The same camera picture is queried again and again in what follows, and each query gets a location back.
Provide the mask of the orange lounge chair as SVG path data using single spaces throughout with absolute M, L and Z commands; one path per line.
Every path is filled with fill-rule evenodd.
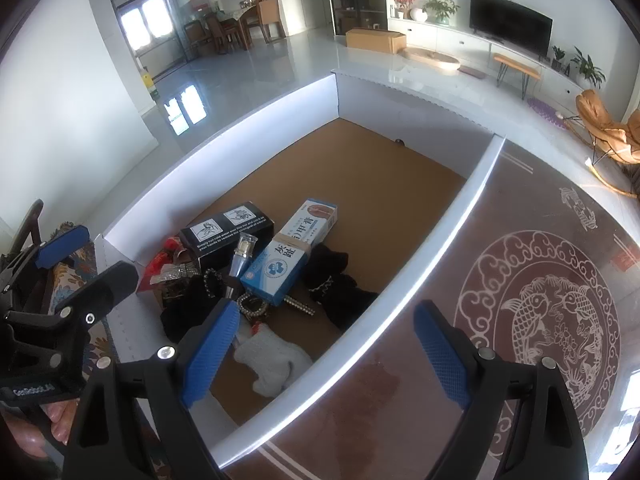
M 592 89 L 576 96 L 576 110 L 591 139 L 593 155 L 586 166 L 593 177 L 609 191 L 638 200 L 639 188 L 632 185 L 631 191 L 625 191 L 612 185 L 600 174 L 597 164 L 602 158 L 609 158 L 617 165 L 639 168 L 639 111 L 635 110 L 628 122 L 616 122 Z

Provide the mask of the black box with pictures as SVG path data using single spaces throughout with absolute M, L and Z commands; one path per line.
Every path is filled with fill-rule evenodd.
M 272 239 L 274 224 L 256 205 L 245 202 L 187 226 L 179 237 L 198 272 L 204 274 L 209 269 L 224 270 L 231 263 L 242 233 L 256 236 L 255 248 L 261 250 Z

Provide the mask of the black flat television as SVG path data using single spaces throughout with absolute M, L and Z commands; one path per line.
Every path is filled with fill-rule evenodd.
M 470 27 L 538 56 L 549 50 L 552 19 L 510 0 L 470 0 Z

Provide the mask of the black fabric pouch with chain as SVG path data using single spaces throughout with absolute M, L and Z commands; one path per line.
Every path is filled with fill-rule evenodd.
M 346 332 L 378 298 L 377 292 L 360 288 L 346 273 L 348 255 L 334 252 L 325 244 L 311 249 L 300 274 L 300 282 L 311 300 L 322 307 L 329 321 Z

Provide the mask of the wooden dining table set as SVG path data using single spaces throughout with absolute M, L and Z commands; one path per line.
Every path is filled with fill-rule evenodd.
M 250 0 L 250 5 L 229 13 L 209 12 L 183 26 L 188 46 L 198 55 L 226 54 L 239 47 L 253 47 L 252 30 L 262 33 L 266 44 L 284 39 L 286 33 L 279 0 Z

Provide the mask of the blue white medicine box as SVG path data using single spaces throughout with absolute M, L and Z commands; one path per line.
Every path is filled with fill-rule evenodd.
M 337 213 L 336 205 L 305 200 L 241 276 L 244 288 L 278 306 L 308 262 L 311 249 L 332 230 Z

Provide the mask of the blue perfume bottle glass cap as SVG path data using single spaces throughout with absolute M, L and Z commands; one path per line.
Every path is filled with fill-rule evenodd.
M 240 277 L 246 271 L 253 259 L 257 241 L 258 238 L 250 233 L 240 233 L 238 244 L 236 244 L 233 251 L 228 278 L 226 278 L 226 298 L 233 298 L 234 290 L 240 282 Z

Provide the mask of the cardboard box on floor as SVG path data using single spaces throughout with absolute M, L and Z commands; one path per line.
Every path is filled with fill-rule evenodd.
M 345 37 L 347 47 L 360 50 L 397 54 L 407 47 L 407 37 L 391 30 L 352 28 Z

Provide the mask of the green plant beside television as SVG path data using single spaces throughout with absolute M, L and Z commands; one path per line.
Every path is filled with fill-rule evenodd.
M 584 89 L 601 89 L 606 83 L 606 76 L 589 54 L 583 54 L 582 50 L 575 47 L 574 58 L 570 60 L 577 68 L 578 84 Z

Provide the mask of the green potted plant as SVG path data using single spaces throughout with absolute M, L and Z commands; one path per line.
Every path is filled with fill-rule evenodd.
M 456 15 L 460 6 L 454 0 L 428 0 L 423 9 L 438 24 L 449 25 L 450 18 Z

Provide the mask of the wooden bench with metal legs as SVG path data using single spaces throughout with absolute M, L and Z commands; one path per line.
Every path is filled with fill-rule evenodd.
M 530 67 L 518 61 L 515 61 L 513 58 L 509 58 L 503 54 L 495 54 L 494 60 L 499 64 L 498 76 L 496 80 L 496 86 L 500 87 L 506 78 L 506 73 L 509 70 L 515 70 L 520 73 L 522 76 L 521 81 L 521 99 L 525 100 L 527 96 L 528 86 L 530 81 L 541 80 L 541 72 L 536 70 L 536 68 Z

